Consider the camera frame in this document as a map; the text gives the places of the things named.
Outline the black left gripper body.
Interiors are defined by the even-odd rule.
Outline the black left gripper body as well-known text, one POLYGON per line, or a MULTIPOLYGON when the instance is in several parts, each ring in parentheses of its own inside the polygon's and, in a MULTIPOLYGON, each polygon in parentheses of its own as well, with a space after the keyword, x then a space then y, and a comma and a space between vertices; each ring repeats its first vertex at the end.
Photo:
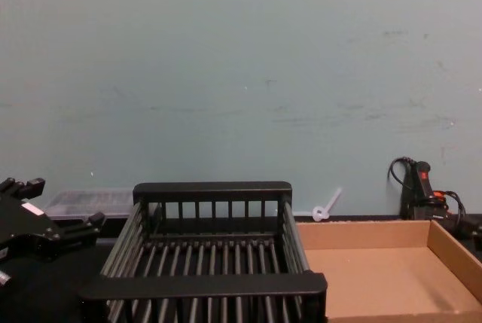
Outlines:
POLYGON ((32 205, 1 194, 1 260, 52 255, 61 232, 47 215, 32 205))

